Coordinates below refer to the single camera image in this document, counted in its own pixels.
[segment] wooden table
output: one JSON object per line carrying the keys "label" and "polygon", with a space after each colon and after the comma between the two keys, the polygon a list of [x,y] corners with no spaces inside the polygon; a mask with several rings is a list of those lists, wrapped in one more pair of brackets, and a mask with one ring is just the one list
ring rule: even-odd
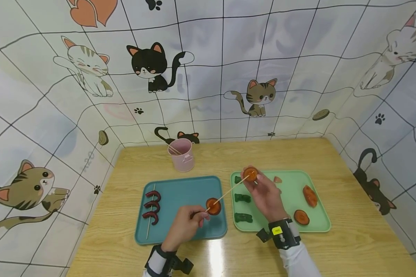
{"label": "wooden table", "polygon": [[[124,149],[67,276],[141,276],[151,247],[137,245],[134,231],[148,182],[216,175],[226,192],[231,172],[253,164],[262,170],[300,169],[310,175],[332,227],[328,233],[301,236],[322,276],[416,277],[415,262],[328,140],[200,144],[193,152],[196,166],[179,173],[165,145]],[[180,247],[178,256],[194,263],[190,276],[286,276],[273,242],[264,244],[254,233],[234,227],[230,196],[225,197],[225,208],[228,232],[222,239]]]}

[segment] green tray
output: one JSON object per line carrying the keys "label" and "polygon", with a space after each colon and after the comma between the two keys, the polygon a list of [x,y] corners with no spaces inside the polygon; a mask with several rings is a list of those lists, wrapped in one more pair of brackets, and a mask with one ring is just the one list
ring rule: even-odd
{"label": "green tray", "polygon": [[[293,217],[293,214],[296,210],[304,210],[307,213],[308,217],[310,218],[310,224],[307,226],[297,224],[300,232],[328,232],[331,229],[331,222],[328,218],[327,212],[325,212],[324,205],[319,198],[319,194],[316,191],[310,176],[306,172],[301,170],[281,170],[263,171],[263,173],[270,180],[273,180],[274,176],[278,176],[282,179],[282,183],[276,184],[276,186],[282,191],[281,198],[283,205],[291,217]],[[231,187],[235,185],[235,176],[240,177],[240,171],[236,171],[231,174]],[[304,194],[302,192],[302,189],[305,185],[310,186],[318,196],[319,201],[317,206],[314,208],[308,206],[307,201],[305,201]],[[243,185],[239,185],[231,191],[233,222],[236,228],[244,232],[258,232],[262,228],[265,228],[268,231],[268,221],[259,212],[254,204],[254,201],[251,200],[251,203],[246,203],[244,201],[235,202],[234,193],[245,195],[250,195],[250,193]],[[236,222],[234,220],[234,213],[252,215],[253,222]]]}

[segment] cat-printed backdrop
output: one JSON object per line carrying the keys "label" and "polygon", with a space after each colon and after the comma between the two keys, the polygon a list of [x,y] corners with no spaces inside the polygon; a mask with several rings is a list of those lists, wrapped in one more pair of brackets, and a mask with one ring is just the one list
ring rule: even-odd
{"label": "cat-printed backdrop", "polygon": [[416,0],[0,0],[0,277],[64,277],[118,152],[325,137],[416,261]]}

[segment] black wrist strap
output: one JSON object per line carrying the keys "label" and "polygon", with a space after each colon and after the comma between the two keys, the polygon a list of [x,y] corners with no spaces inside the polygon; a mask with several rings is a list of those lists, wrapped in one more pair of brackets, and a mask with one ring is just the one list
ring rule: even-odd
{"label": "black wrist strap", "polygon": [[[160,274],[157,274],[154,272],[148,265],[149,260],[151,259],[151,256],[154,252],[157,252],[162,258],[166,259],[165,265],[163,266],[162,272]],[[166,277],[168,276],[168,273],[172,270],[180,270],[184,274],[188,275],[191,272],[191,269],[193,269],[193,263],[190,262],[188,259],[184,259],[182,262],[177,256],[177,251],[175,252],[164,252],[162,250],[162,245],[155,245],[153,246],[151,253],[149,254],[148,262],[146,262],[145,268],[149,275],[152,277]]]}
{"label": "black wrist strap", "polygon": [[280,221],[271,222],[268,224],[268,228],[270,233],[267,233],[262,229],[256,234],[262,242],[273,239],[276,247],[284,250],[300,244],[301,238],[299,231],[292,219],[282,219]]}

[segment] orange food piece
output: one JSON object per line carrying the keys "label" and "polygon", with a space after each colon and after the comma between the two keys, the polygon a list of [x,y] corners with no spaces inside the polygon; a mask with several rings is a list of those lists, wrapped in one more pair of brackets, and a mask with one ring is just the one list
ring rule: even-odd
{"label": "orange food piece", "polygon": [[217,199],[216,198],[210,198],[207,200],[206,202],[206,206],[208,210],[208,214],[209,215],[219,215],[220,211],[222,210],[222,205],[220,204],[220,201],[217,202],[216,204],[214,204],[214,202],[216,202]]}
{"label": "orange food piece", "polygon": [[308,206],[313,208],[316,207],[318,204],[318,197],[316,193],[314,193],[314,190],[312,190],[311,187],[305,185],[302,191],[304,192],[304,197],[308,203]]}
{"label": "orange food piece", "polygon": [[296,212],[294,212],[294,220],[300,225],[305,226],[310,224],[310,218],[303,210],[296,210]]}
{"label": "orange food piece", "polygon": [[247,181],[254,182],[257,180],[257,169],[255,167],[248,167],[243,172],[243,177],[248,175]]}

